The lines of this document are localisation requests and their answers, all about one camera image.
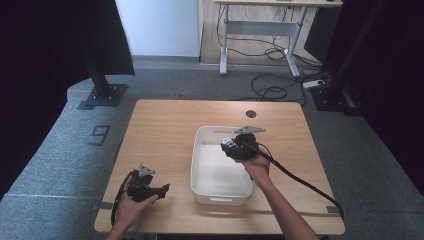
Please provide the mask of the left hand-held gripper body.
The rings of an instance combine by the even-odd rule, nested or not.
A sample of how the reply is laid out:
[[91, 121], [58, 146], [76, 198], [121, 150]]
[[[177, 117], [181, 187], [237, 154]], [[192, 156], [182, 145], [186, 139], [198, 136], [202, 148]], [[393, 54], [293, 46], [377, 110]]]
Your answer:
[[130, 174], [127, 182], [127, 195], [135, 202], [142, 202], [155, 195], [154, 189], [150, 187], [155, 171], [144, 165]]

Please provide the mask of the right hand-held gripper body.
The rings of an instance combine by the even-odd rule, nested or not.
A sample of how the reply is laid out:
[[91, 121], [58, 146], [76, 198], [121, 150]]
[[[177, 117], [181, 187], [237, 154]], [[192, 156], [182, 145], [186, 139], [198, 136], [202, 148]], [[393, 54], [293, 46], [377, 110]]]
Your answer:
[[264, 128], [245, 126], [236, 129], [236, 136], [231, 138], [236, 143], [236, 147], [224, 147], [221, 145], [222, 151], [227, 157], [235, 160], [250, 160], [256, 157], [259, 150], [259, 143], [256, 140], [255, 133], [265, 132]]

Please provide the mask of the white plastic bin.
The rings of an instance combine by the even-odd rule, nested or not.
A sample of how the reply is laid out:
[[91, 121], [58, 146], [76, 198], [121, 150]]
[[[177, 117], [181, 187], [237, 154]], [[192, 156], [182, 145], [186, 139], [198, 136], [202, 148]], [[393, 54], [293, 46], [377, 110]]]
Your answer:
[[253, 193], [253, 181], [244, 167], [227, 157], [221, 141], [235, 138], [236, 127], [203, 126], [197, 130], [190, 186], [200, 204], [244, 205]]

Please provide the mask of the person's right hand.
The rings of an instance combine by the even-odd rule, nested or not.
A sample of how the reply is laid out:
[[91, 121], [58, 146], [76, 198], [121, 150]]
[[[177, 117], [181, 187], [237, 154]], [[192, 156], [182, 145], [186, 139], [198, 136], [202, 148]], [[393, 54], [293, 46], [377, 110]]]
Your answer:
[[236, 160], [244, 166], [247, 173], [259, 188], [264, 188], [271, 183], [269, 177], [270, 162], [263, 156], [256, 156], [250, 160]]

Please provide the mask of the person's left hand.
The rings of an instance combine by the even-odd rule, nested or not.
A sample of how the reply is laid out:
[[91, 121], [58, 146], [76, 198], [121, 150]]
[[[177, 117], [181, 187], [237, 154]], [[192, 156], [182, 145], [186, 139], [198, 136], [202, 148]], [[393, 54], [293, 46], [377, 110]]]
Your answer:
[[115, 215], [113, 229], [126, 232], [142, 216], [143, 211], [158, 200], [157, 195], [153, 195], [142, 202], [133, 201], [127, 194], [120, 198]]

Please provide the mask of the white power strip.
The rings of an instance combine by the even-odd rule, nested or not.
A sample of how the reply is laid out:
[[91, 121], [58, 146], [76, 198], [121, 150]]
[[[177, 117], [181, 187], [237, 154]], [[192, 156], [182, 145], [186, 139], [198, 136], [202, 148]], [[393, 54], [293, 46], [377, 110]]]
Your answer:
[[321, 87], [324, 86], [325, 82], [323, 80], [313, 80], [313, 81], [308, 81], [308, 82], [304, 82], [302, 84], [304, 89], [309, 89], [309, 88], [314, 88], [314, 87]]

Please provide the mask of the black metal stand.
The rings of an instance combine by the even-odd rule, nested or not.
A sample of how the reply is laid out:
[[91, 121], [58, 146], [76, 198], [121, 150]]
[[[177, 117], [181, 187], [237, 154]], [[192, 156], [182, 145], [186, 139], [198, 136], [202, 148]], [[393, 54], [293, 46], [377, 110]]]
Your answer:
[[94, 88], [90, 92], [85, 101], [82, 101], [78, 110], [93, 110], [96, 107], [117, 107], [127, 89], [126, 84], [110, 84], [104, 73], [96, 66], [91, 54], [86, 51], [84, 53], [84, 67], [94, 84]]
[[354, 60], [387, 0], [344, 0], [329, 45], [323, 68], [331, 75], [328, 87], [316, 87], [311, 93], [319, 111], [355, 112], [351, 97], [345, 94]]

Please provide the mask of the white partition panel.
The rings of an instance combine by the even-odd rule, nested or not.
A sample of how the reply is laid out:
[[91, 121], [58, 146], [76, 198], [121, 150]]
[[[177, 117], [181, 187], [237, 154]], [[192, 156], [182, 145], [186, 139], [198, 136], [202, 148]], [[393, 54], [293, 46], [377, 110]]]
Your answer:
[[116, 0], [134, 56], [199, 57], [202, 0]]

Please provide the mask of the black curtain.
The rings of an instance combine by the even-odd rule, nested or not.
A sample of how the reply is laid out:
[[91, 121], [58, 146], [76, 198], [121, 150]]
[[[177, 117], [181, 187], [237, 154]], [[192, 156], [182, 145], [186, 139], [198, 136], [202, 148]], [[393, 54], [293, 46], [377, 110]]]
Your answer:
[[387, 0], [345, 94], [424, 191], [424, 0]]
[[0, 0], [0, 200], [54, 125], [70, 86], [133, 73], [117, 0]]

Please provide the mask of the white metal frame desk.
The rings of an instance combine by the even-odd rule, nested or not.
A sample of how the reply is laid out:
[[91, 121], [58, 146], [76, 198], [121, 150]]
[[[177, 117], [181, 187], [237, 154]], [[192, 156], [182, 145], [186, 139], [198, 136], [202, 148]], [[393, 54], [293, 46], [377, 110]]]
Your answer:
[[[233, 35], [256, 35], [256, 36], [283, 36], [290, 37], [288, 49], [285, 51], [285, 58], [292, 75], [300, 77], [300, 72], [295, 62], [294, 50], [303, 27], [307, 10], [315, 8], [338, 8], [341, 7], [342, 0], [213, 0], [214, 3], [224, 7], [223, 43], [220, 51], [219, 73], [227, 74], [228, 47], [227, 39], [229, 34]], [[277, 6], [277, 7], [300, 7], [300, 16], [295, 22], [255, 22], [236, 21], [229, 19], [229, 9], [231, 6], [251, 5], [251, 6]]]

